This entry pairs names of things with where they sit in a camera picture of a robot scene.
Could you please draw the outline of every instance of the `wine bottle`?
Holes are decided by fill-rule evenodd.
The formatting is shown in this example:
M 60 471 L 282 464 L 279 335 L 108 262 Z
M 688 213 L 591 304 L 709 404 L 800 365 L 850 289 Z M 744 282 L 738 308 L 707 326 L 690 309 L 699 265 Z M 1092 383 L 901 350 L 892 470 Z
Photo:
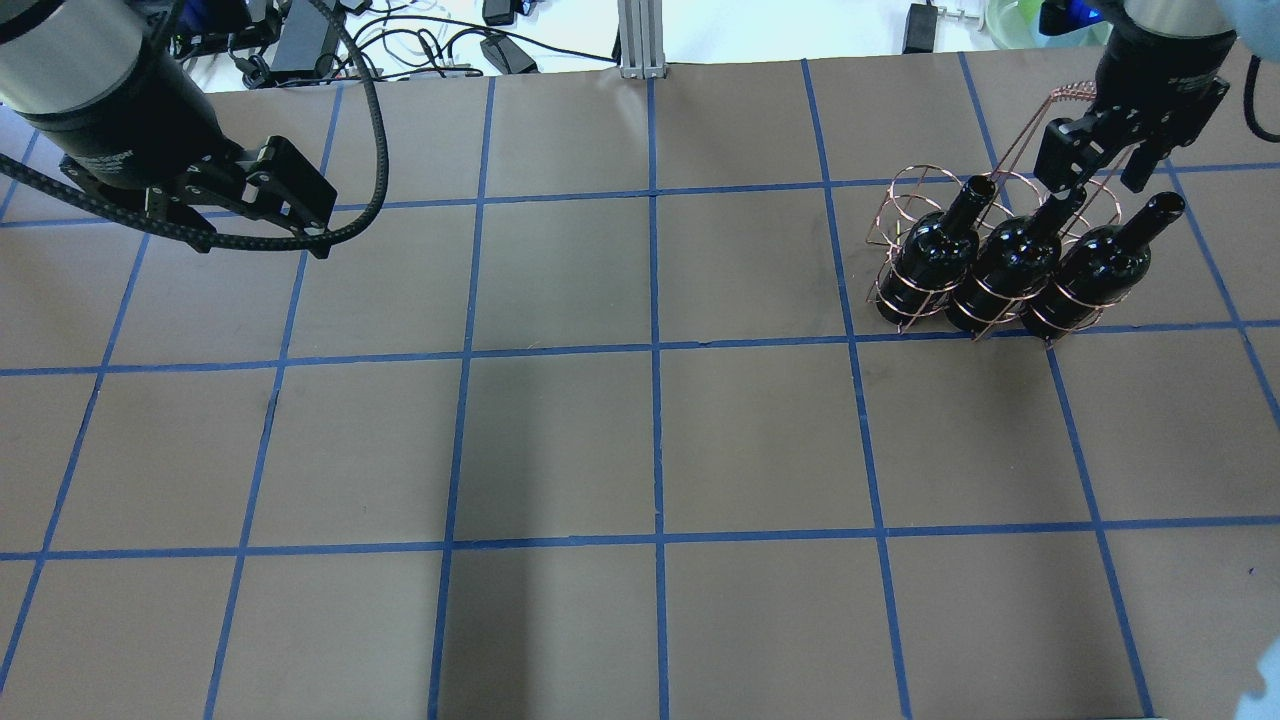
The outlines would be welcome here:
M 1068 250 L 1048 287 L 1027 301 L 1019 314 L 1023 327 L 1036 337 L 1055 341 L 1100 306 L 1119 302 L 1147 275 L 1151 241 L 1185 208 L 1176 192 L 1161 192 L 1124 225 L 1102 225 L 1084 233 Z
M 879 282 L 876 309 L 886 320 L 908 325 L 941 305 L 940 293 L 964 277 L 978 254 L 973 224 L 995 196 L 996 183 L 974 176 L 945 213 L 936 210 L 916 220 L 902 238 L 892 272 Z
M 1084 188 L 1051 195 L 1033 215 L 996 225 L 960 287 L 951 291 L 947 319 L 982 334 L 1012 309 L 1010 299 L 1042 287 L 1062 254 L 1059 231 L 1084 205 Z

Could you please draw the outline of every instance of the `metal post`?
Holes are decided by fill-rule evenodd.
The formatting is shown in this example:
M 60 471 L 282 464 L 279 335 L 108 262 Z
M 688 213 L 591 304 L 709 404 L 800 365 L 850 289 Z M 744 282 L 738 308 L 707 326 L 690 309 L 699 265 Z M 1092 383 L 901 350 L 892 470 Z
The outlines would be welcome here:
M 667 77 L 662 51 L 662 0 L 618 0 L 618 40 L 625 78 Z

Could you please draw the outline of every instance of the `white floor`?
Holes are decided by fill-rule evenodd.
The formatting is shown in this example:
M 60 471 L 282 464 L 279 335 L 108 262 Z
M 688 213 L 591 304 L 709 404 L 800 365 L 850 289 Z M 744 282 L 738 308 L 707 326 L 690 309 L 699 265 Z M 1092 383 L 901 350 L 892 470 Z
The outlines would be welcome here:
M 481 0 L 375 0 L 375 6 L 411 5 L 424 15 L 483 23 Z M 663 4 L 663 40 L 671 63 L 751 63 L 896 55 L 902 50 L 902 32 L 910 0 L 667 0 Z M 952 14 L 940 19 L 938 51 L 991 50 L 996 45 L 979 29 L 978 15 L 986 0 L 941 0 Z M 968 19 L 955 17 L 964 13 Z M 374 13 L 352 17 L 348 28 L 375 19 Z M 444 23 L 396 22 L 388 27 L 428 27 L 440 40 L 452 36 L 457 26 Z M 549 45 L 596 55 L 609 55 L 618 27 L 616 0 L 543 0 L 529 17 L 518 17 L 511 29 Z M 361 40 L 374 37 L 370 31 Z M 410 58 L 410 45 L 398 37 L 388 41 L 397 54 Z M 456 45 L 454 58 L 485 74 L 497 69 L 484 59 L 475 35 Z M 522 44 L 541 72 L 595 69 L 599 61 L 561 55 Z M 381 47 L 369 54 L 389 72 L 403 69 Z M 207 91 L 242 90 L 239 72 L 224 58 L 204 58 L 189 68 L 191 76 Z

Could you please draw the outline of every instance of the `table surface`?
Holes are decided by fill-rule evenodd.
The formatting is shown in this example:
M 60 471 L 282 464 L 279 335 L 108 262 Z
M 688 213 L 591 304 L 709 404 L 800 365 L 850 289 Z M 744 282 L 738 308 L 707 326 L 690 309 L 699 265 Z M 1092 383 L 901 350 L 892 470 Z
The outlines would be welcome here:
M 1280 149 L 1238 92 L 1091 331 L 863 302 L 887 178 L 989 169 L 1096 61 L 381 86 L 389 202 L 323 261 L 10 188 L 0 716 L 1231 716 L 1280 634 Z M 215 104 L 340 223 L 360 94 Z

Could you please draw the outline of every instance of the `bottle body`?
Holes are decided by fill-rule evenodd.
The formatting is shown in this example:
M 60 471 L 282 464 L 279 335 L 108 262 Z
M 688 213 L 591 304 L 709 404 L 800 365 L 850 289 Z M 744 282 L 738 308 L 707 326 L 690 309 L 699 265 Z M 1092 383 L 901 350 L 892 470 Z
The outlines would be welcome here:
M 1023 307 L 1023 327 L 1036 337 L 1055 341 L 1123 300 L 1147 277 L 1148 243 L 1180 218 L 1184 208 L 1180 195 L 1161 192 L 1129 223 L 1084 233 L 1062 258 L 1048 287 Z
M 947 305 L 947 319 L 961 331 L 980 336 L 996 323 L 1011 319 L 1021 299 L 1044 287 L 1057 265 L 1062 243 L 1059 232 L 1084 204 L 1076 190 L 1050 199 L 1034 215 L 1011 218 L 991 232 L 973 269 Z
M 969 178 L 945 213 L 920 218 L 902 238 L 890 272 L 878 281 L 876 309 L 904 327 L 941 307 L 945 292 L 964 277 L 978 254 L 973 224 L 996 195 L 986 176 Z

